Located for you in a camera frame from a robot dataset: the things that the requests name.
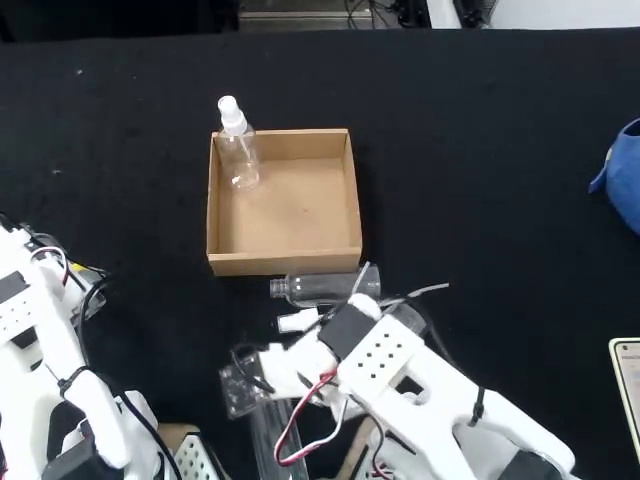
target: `perforated plate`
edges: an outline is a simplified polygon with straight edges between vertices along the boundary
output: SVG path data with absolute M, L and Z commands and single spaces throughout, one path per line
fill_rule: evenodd
M 225 480 L 214 467 L 198 435 L 187 435 L 174 455 L 183 480 Z
M 387 315 L 340 364 L 340 383 L 368 402 L 380 395 L 422 345 L 420 337 Z
M 27 288 L 0 304 L 0 345 L 34 326 L 30 308 L 34 301 L 33 289 Z

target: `wire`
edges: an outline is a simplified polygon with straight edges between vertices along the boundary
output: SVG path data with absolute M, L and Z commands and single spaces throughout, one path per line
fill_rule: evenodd
M 382 20 L 382 23 L 384 23 L 384 26 L 385 26 L 385 27 L 387 27 L 387 28 L 391 28 L 391 25 L 389 25 L 389 22 L 387 22 L 387 19 L 386 19 L 386 18 L 384 18 L 384 17 L 382 16 L 382 14 L 381 14 L 381 13 L 378 11 L 378 9 L 376 8 L 376 5 L 381 5 L 381 4 L 379 4 L 379 3 L 377 3 L 377 2 L 373 2 L 373 3 L 372 3 L 372 5 L 373 5 L 373 7 L 371 7 L 372 11 L 374 11 L 374 12 L 376 13 L 376 15 L 378 15 L 378 18 L 379 18 L 380 20 Z
M 382 445 L 384 445 L 384 429 L 382 428 L 380 420 L 378 420 L 376 417 L 374 417 L 373 415 L 369 415 L 369 418 L 371 418 L 371 420 L 373 420 L 373 423 L 376 424 L 376 428 L 378 429 L 378 433 L 380 434 L 380 441 L 378 442 L 378 446 L 376 447 L 375 451 L 373 452 L 373 456 L 371 457 L 371 466 L 373 467 L 373 470 L 376 472 L 377 476 L 379 476 L 380 478 L 384 478 L 385 480 L 391 480 L 391 477 L 387 476 L 382 470 L 380 470 L 380 467 L 378 466 L 378 454 L 380 453 L 380 450 L 382 450 Z
M 84 296 L 82 300 L 82 307 L 80 308 L 80 319 L 78 320 L 78 343 L 80 344 L 80 351 L 82 352 L 82 356 L 84 357 L 84 363 L 89 365 L 89 356 L 87 354 L 87 347 L 84 342 L 84 323 L 87 319 L 87 312 L 89 311 L 89 304 L 93 297 L 95 297 L 107 283 L 111 282 L 111 277 L 103 277 L 98 280 L 93 286 L 89 289 L 87 294 Z
M 358 275 L 358 278 L 356 278 L 356 281 L 353 283 L 353 288 L 351 289 L 351 295 L 354 295 L 358 291 L 358 287 L 362 283 L 364 274 L 367 273 L 367 270 L 369 270 L 369 265 L 371 264 L 367 260 L 365 264 L 362 266 L 362 268 L 360 269 L 360 274 Z
M 140 410 L 138 410 L 136 406 L 133 404 L 133 402 L 129 400 L 129 397 L 127 397 L 127 394 L 122 388 L 115 385 L 114 382 L 111 381 L 110 379 L 107 379 L 106 375 L 98 374 L 96 372 L 94 373 L 111 388 L 113 393 L 115 393 L 120 397 L 120 399 L 122 400 L 122 403 L 126 405 L 126 407 L 133 414 L 133 416 L 136 417 L 136 419 L 142 424 L 145 430 L 149 432 L 149 435 L 153 437 L 153 440 L 158 444 L 158 447 L 160 447 L 160 450 L 162 450 L 162 453 L 164 454 L 164 456 L 167 457 L 167 460 L 169 461 L 169 465 L 171 465 L 171 469 L 173 470 L 173 473 L 175 473 L 176 478 L 178 480 L 181 480 L 182 475 L 180 474 L 180 469 L 176 464 L 176 460 L 175 458 L 173 458 L 173 455 L 171 454 L 171 450 L 169 450 L 169 447 L 167 447 L 167 444 L 164 443 L 164 440 L 162 440 L 162 437 L 160 436 L 158 431 L 155 428 L 153 428 L 153 426 L 144 417 L 144 415 L 140 413 Z
M 371 30 L 376 29 L 376 17 L 374 15 L 374 10 L 376 9 L 373 0 L 369 0 L 369 12 L 371 13 Z
M 42 253 L 56 253 L 60 257 L 60 260 L 62 261 L 62 266 L 64 267 L 64 274 L 62 276 L 62 285 L 66 286 L 67 280 L 69 280 L 69 274 L 71 273 L 71 268 L 69 267 L 69 262 L 67 261 L 67 255 L 64 253 L 64 250 L 62 250 L 60 247 L 54 247 L 54 246 L 36 248 L 31 253 L 31 261 L 33 261 L 38 255 Z
M 34 243 L 36 243 L 38 245 L 41 245 L 43 247 L 59 247 L 59 248 L 62 248 L 62 244 L 58 241 L 58 239 L 56 237 L 54 237 L 53 235 L 49 234 L 49 233 L 31 232 L 29 230 L 27 230 L 27 232 L 31 235 L 31 238 L 34 240 Z M 44 243 L 43 240 L 48 240 L 51 243 L 51 245 Z M 80 265 L 82 268 L 86 268 L 87 270 L 91 270 L 92 272 L 97 273 L 101 277 L 104 277 L 107 274 L 106 270 L 104 270 L 102 268 L 92 267 L 90 265 L 83 265 L 81 263 L 78 263 L 78 262 L 74 261 L 71 257 L 69 257 L 69 255 L 67 255 L 67 260 L 70 263 L 74 263 L 76 265 Z
M 300 412 L 302 411 L 304 406 L 309 402 L 309 400 L 311 400 L 311 398 L 324 385 L 329 383 L 336 376 L 337 373 L 338 373 L 338 369 L 336 368 L 336 369 L 333 369 L 330 372 L 327 372 L 327 373 L 324 373 L 324 374 L 320 375 L 320 380 L 318 380 L 318 382 L 309 389 L 309 391 L 305 394 L 304 397 L 302 397 L 300 399 L 298 404 L 293 409 L 293 413 L 291 414 L 291 417 L 289 418 L 289 421 L 287 422 L 287 425 L 285 426 L 284 430 L 282 431 L 282 434 L 278 438 L 278 441 L 276 442 L 276 444 L 275 444 L 275 446 L 273 448 L 273 458 L 278 463 L 278 465 L 280 465 L 281 467 L 288 467 L 290 465 L 293 465 L 298 460 L 306 457 L 307 455 L 309 455 L 314 450 L 317 450 L 318 448 L 322 447 L 323 445 L 326 445 L 327 443 L 329 443 L 331 440 L 336 438 L 336 436 L 340 432 L 340 429 L 342 428 L 342 424 L 344 422 L 344 415 L 345 415 L 345 412 L 347 410 L 348 400 L 345 400 L 344 405 L 342 406 L 342 409 L 340 410 L 340 414 L 338 415 L 338 418 L 336 419 L 336 428 L 334 429 L 334 431 L 329 436 L 327 436 L 327 437 L 325 437 L 323 439 L 311 442 L 310 444 L 308 444 L 305 447 L 301 448 L 297 452 L 292 453 L 291 455 L 289 455 L 286 458 L 280 458 L 280 452 L 281 452 L 282 447 L 284 445 L 284 441 L 287 439 L 287 436 L 289 435 L 289 432 L 291 431 L 291 428 L 293 427 L 293 424 L 295 423 L 296 419 L 298 418 L 298 415 L 300 414 Z
M 363 411 L 367 411 L 367 408 L 365 407 L 365 405 L 358 399 L 356 399 L 353 395 L 349 395 L 349 398 L 351 400 L 353 400 L 354 403 L 356 403 L 358 406 L 360 406 L 360 408 L 362 408 Z M 384 428 L 382 427 L 382 423 L 380 422 L 380 420 L 378 420 L 376 417 L 374 417 L 371 414 L 367 414 L 367 416 L 373 420 L 373 423 L 376 424 L 376 428 L 378 429 L 378 433 L 380 434 L 380 440 L 378 442 L 378 446 L 376 447 L 375 451 L 373 452 L 373 456 L 371 457 L 371 466 L 373 467 L 373 470 L 375 471 L 376 476 L 380 477 L 380 478 L 384 478 L 386 480 L 391 480 L 391 477 L 388 477 L 381 469 L 380 467 L 378 467 L 378 454 L 380 453 L 380 450 L 382 450 L 382 445 L 384 444 L 384 439 L 385 439 L 385 433 L 384 433 Z
M 246 350 L 248 348 L 253 349 L 255 352 L 260 350 L 259 345 L 256 345 L 253 343 L 238 343 L 233 347 L 231 347 L 230 353 L 231 353 L 231 360 L 233 361 L 233 364 L 238 369 L 238 372 L 240 373 L 240 375 L 242 375 L 242 378 L 244 378 L 247 381 L 247 383 L 253 385 L 254 387 L 259 388 L 260 390 L 267 392 L 270 395 L 273 395 L 274 393 L 276 393 L 276 389 L 273 388 L 273 386 L 269 382 L 267 382 L 266 379 L 249 374 L 245 370 L 244 365 L 242 364 L 242 361 L 238 357 L 238 352 L 240 350 Z
M 413 298 L 418 298 L 419 296 L 424 295 L 425 293 L 433 292 L 435 290 L 442 290 L 443 288 L 449 288 L 450 286 L 451 284 L 449 282 L 438 283 L 436 285 L 429 285 L 427 287 L 422 287 L 422 288 L 419 288 L 418 290 L 414 290 L 413 292 L 409 292 L 404 297 L 388 298 L 388 299 L 382 300 L 381 302 L 379 302 L 379 305 L 381 307 L 389 307 L 385 311 L 385 313 L 391 313 L 401 303 L 405 303 L 408 300 Z
M 358 2 L 353 6 L 353 8 L 349 10 L 348 0 L 345 0 L 344 2 L 345 10 L 347 11 L 347 14 L 348 14 L 347 25 L 352 25 L 354 30 L 358 30 L 358 26 L 356 25 L 356 21 L 353 19 L 353 14 L 363 3 L 364 3 L 364 0 L 358 0 Z

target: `black tabletop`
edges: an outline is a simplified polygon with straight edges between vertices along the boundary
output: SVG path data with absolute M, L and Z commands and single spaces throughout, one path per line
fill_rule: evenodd
M 426 304 L 467 374 L 570 445 L 581 476 L 637 478 L 607 343 L 640 336 L 640 241 L 587 184 L 640 115 L 639 49 L 638 30 L 3 46 L 0 209 L 120 274 L 87 328 L 95 368 L 253 478 L 217 371 L 289 310 L 266 279 L 206 263 L 215 100 L 236 95 L 259 129 L 348 127 L 383 288 L 451 282 Z M 310 409 L 303 439 L 331 425 Z M 312 474 L 348 443 L 314 453 Z

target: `red wire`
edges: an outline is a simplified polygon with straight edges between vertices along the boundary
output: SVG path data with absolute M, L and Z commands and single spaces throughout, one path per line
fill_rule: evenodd
M 298 405 L 296 406 L 296 408 L 293 411 L 293 414 L 291 415 L 291 418 L 289 419 L 289 422 L 287 423 L 287 426 L 284 430 L 284 435 L 282 435 L 282 442 L 280 442 L 279 444 L 276 445 L 276 450 L 275 450 L 275 458 L 276 461 L 278 462 L 278 465 L 280 465 L 281 467 L 288 467 L 293 465 L 294 463 L 296 463 L 298 460 L 300 460 L 303 457 L 306 457 L 309 453 L 311 453 L 312 451 L 320 448 L 321 445 L 318 445 L 317 447 L 311 449 L 311 450 L 307 450 L 304 451 L 301 450 L 299 452 L 298 455 L 294 456 L 291 459 L 281 459 L 280 458 L 280 452 L 282 450 L 282 447 L 284 446 L 285 440 L 287 438 L 287 436 L 289 435 L 289 432 L 291 430 L 291 427 L 293 426 L 293 424 L 295 423 L 295 420 L 298 418 L 298 415 L 300 414 L 300 412 L 302 411 L 303 407 L 309 402 L 309 400 L 311 400 L 311 398 L 318 392 L 318 390 L 320 390 L 322 387 L 324 387 L 329 381 L 331 381 L 331 379 L 333 377 L 335 377 L 338 373 L 338 369 L 335 368 L 333 370 L 331 370 L 330 372 L 327 373 L 323 373 L 322 375 L 320 375 L 320 380 L 318 381 L 318 383 L 316 383 L 313 387 L 311 387 L 311 389 L 307 392 L 307 394 L 302 397 L 302 400 L 300 400 L 300 402 L 298 403 Z

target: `clear plastic bottle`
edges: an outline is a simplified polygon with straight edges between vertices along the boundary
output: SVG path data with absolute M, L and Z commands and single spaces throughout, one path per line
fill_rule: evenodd
M 334 305 L 351 296 L 360 272 L 316 273 L 310 275 L 287 275 L 271 280 L 271 298 L 286 298 L 296 307 L 309 308 L 318 305 Z M 380 272 L 370 265 L 364 272 L 356 290 L 371 298 L 380 298 Z
M 218 100 L 222 129 L 216 139 L 220 163 L 231 186 L 250 190 L 260 183 L 260 158 L 255 148 L 255 130 L 247 122 L 231 95 Z

